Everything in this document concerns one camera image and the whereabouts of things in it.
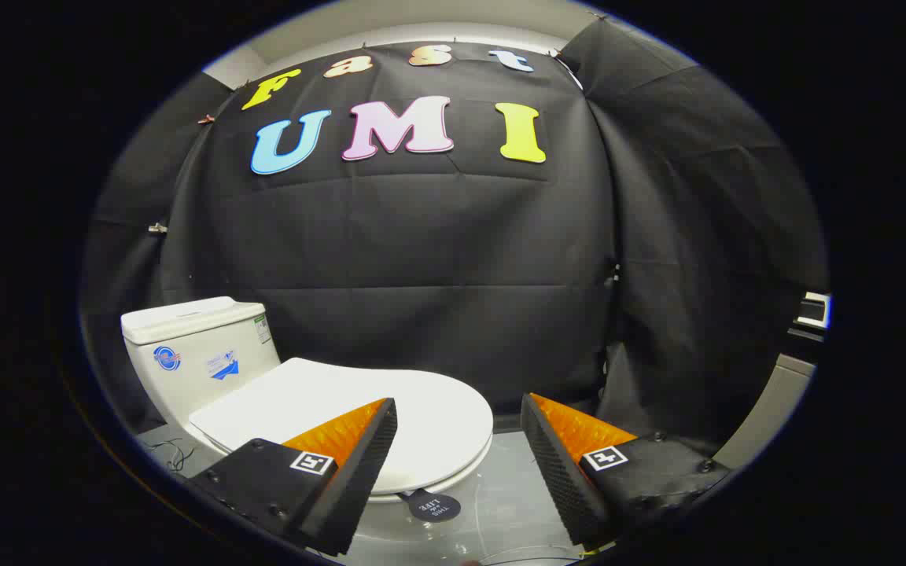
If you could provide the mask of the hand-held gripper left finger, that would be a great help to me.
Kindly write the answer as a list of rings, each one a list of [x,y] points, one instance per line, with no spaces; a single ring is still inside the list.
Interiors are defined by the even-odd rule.
[[[349,551],[398,432],[394,398],[284,442],[254,438],[186,481],[187,490],[304,550]]]

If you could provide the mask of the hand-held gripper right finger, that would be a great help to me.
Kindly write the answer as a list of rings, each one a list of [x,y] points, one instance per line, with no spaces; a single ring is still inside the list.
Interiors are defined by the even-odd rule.
[[[587,551],[679,529],[732,474],[664,433],[639,436],[536,393],[519,423],[569,540]]]

